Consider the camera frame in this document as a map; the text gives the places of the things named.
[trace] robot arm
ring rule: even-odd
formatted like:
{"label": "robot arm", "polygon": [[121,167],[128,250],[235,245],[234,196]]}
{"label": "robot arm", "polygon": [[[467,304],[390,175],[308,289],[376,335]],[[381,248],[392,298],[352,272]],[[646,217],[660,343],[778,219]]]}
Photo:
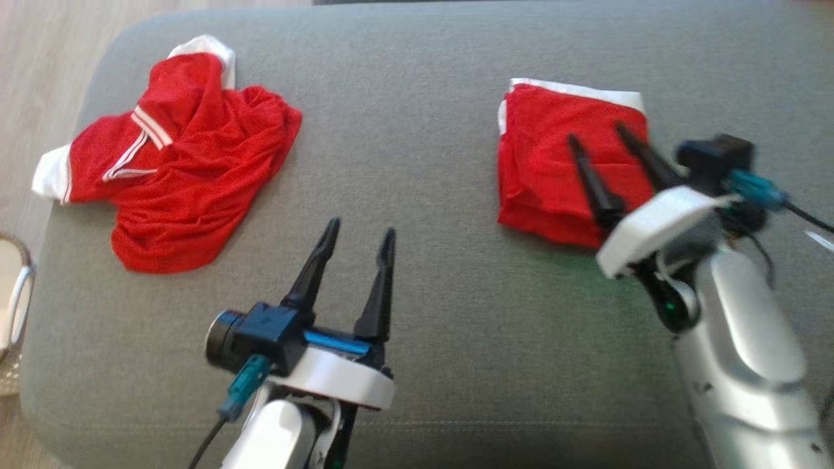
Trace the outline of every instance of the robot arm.
{"label": "robot arm", "polygon": [[761,204],[726,190],[733,171],[750,170],[752,145],[726,135],[686,142],[678,150],[690,168],[684,179],[628,129],[617,130],[660,192],[627,216],[602,211],[618,196],[570,142],[607,234],[597,262],[609,278],[634,275],[652,298],[672,334],[708,460],[716,469],[834,469],[805,390],[799,341],[757,268],[726,241],[740,220],[747,233],[764,225]]}
{"label": "robot arm", "polygon": [[[292,290],[278,306],[258,303],[248,314],[227,310],[208,331],[206,358],[237,374],[219,408],[219,426],[240,417],[257,390],[240,438],[223,469],[341,469],[357,410],[390,408],[394,381],[385,367],[394,283],[395,233],[385,234],[377,276],[353,334],[314,326],[313,305],[334,252],[332,219]],[[329,403],[329,411],[321,402]],[[192,462],[219,427],[209,435]]]}

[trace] white stripe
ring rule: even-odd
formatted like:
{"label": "white stripe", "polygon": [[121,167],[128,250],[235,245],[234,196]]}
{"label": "white stripe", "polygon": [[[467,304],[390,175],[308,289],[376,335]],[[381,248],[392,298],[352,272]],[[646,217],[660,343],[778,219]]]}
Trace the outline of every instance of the white stripe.
{"label": "white stripe", "polygon": [[131,153],[135,153],[137,145],[139,145],[140,143],[144,143],[144,140],[147,138],[147,137],[143,138],[144,133],[145,133],[144,130],[142,130],[142,129],[139,130],[139,135],[136,137],[136,139],[133,141],[133,143],[130,144],[128,149],[124,150],[124,153],[122,153],[122,156],[120,156],[116,160],[116,164],[114,164],[112,168],[108,169],[104,173],[104,175],[102,176],[102,180],[105,180],[105,181],[108,180],[109,176],[111,174],[113,174],[113,172],[115,172],[117,169],[124,166],[125,159],[132,156]]}
{"label": "white stripe", "polygon": [[812,240],[815,240],[817,243],[819,243],[822,247],[826,248],[827,250],[830,250],[831,252],[834,252],[834,243],[832,243],[831,241],[826,240],[817,233],[814,233],[813,231],[806,231],[805,234],[808,235],[808,237],[810,237]]}
{"label": "white stripe", "polygon": [[67,192],[64,193],[61,205],[69,204],[69,195],[73,192],[73,167],[69,165],[69,153],[67,153]]}
{"label": "white stripe", "polygon": [[507,133],[507,100],[504,99],[501,101],[501,104],[498,105],[498,130],[501,132],[501,135]]}
{"label": "white stripe", "polygon": [[156,169],[122,169],[113,175],[113,179],[137,178],[139,176],[144,176],[145,174],[153,174],[156,172]]}
{"label": "white stripe", "polygon": [[510,80],[510,91],[517,84],[529,84],[539,88],[549,89],[557,93],[581,96],[582,98],[593,98],[607,103],[619,104],[627,108],[633,108],[641,113],[646,113],[643,106],[643,98],[639,93],[633,91],[610,91],[605,89],[588,88],[577,84],[546,82],[534,78],[512,78]]}
{"label": "white stripe", "polygon": [[155,146],[157,149],[162,149],[162,142],[159,141],[159,137],[157,137],[156,134],[151,132],[148,126],[145,125],[144,122],[142,122],[142,119],[140,119],[138,115],[132,113],[130,114],[130,118],[136,123],[136,125],[139,126],[140,129],[142,129],[143,133],[147,134],[147,136],[151,138],[151,141],[153,141],[153,146]]}
{"label": "white stripe", "polygon": [[165,129],[163,129],[157,121],[153,120],[153,118],[149,116],[148,113],[144,112],[142,108],[137,106],[136,109],[134,109],[133,111],[144,123],[146,123],[150,127],[151,130],[153,130],[154,133],[156,133],[159,136],[159,138],[162,140],[163,145],[170,145],[173,142],[171,136],[168,135],[168,132],[165,132]]}
{"label": "white stripe", "polygon": [[111,168],[108,169],[104,176],[102,176],[102,181],[107,182],[110,179],[116,178],[116,173],[125,165],[130,163],[133,160],[133,157],[136,156],[136,153],[139,149],[142,148],[142,145],[148,141],[148,134],[143,130],[139,132],[139,136],[136,138],[136,141],[133,142],[130,147],[124,151],[122,156],[118,159],[116,164]]}

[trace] gray couch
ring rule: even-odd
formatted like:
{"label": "gray couch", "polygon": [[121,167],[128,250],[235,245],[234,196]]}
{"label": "gray couch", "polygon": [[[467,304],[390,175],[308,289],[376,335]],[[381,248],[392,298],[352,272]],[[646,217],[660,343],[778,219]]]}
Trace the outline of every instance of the gray couch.
{"label": "gray couch", "polygon": [[[758,145],[761,174],[834,218],[834,5],[725,3],[209,11],[126,32],[79,129],[132,108],[150,67],[202,33],[235,49],[239,86],[281,93],[304,124],[200,270],[126,272],[111,208],[53,209],[24,351],[32,428],[77,469],[185,467],[231,378],[203,358],[212,319],[278,301],[340,215],[321,325],[350,328],[384,228],[399,231],[398,392],[391,411],[360,415],[349,467],[704,467],[669,337],[638,284],[496,224],[495,115],[512,77],[640,91],[660,149],[739,135]],[[762,240],[821,396],[834,377],[834,258],[805,228],[776,217]],[[238,431],[220,434],[204,467]]]}

